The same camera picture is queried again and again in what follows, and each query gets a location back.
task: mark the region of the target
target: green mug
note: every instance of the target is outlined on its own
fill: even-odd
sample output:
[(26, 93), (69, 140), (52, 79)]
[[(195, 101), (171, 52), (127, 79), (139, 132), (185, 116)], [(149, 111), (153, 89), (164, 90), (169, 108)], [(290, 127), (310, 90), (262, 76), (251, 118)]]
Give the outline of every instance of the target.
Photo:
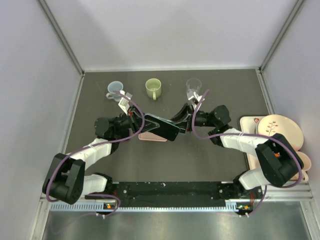
[(149, 98), (157, 100), (161, 96), (161, 81), (156, 78), (151, 78), (145, 83), (146, 94)]

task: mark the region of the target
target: white plate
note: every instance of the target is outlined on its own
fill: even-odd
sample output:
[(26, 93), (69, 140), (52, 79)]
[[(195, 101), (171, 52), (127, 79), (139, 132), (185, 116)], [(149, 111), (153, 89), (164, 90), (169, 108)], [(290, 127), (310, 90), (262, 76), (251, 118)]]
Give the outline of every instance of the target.
[(282, 134), (296, 151), (304, 144), (304, 135), (300, 127), (285, 116), (276, 114), (265, 116), (260, 120), (257, 132), (265, 136)]

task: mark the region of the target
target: gray wall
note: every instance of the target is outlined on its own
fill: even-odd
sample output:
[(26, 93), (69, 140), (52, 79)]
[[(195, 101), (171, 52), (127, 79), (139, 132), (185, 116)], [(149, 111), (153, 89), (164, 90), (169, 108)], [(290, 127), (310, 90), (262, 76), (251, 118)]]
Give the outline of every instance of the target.
[(320, 209), (320, 1), (307, 0), (270, 64), (266, 82), (276, 111), (300, 125), (302, 152), (312, 161), (308, 172), (312, 194)]
[(0, 7), (0, 238), (28, 237), (80, 80), (36, 0)]
[(260, 66), (297, 0), (46, 0), (85, 70)]

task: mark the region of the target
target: black smartphone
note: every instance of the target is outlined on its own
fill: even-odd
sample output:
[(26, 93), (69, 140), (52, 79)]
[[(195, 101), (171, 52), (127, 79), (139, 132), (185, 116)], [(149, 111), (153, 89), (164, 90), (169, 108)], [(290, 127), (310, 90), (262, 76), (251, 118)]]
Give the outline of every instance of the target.
[(180, 128), (172, 123), (168, 122), (169, 120), (158, 117), (156, 115), (146, 113), (144, 118), (150, 122), (158, 125), (157, 128), (149, 130), (148, 132), (158, 135), (169, 141), (174, 141), (180, 132)]

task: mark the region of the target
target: transparent cup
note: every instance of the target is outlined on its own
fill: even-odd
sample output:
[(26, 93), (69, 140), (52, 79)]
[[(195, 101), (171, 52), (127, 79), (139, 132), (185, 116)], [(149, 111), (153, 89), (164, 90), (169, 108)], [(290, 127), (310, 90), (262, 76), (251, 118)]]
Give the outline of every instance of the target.
[(120, 102), (121, 96), (116, 94), (115, 91), (121, 91), (124, 89), (124, 85), (120, 81), (113, 81), (108, 85), (108, 93), (106, 94), (107, 99), (113, 99), (116, 102)]
[(198, 78), (190, 78), (188, 81), (186, 81), (186, 93), (194, 91), (199, 94), (201, 86), (201, 81)]

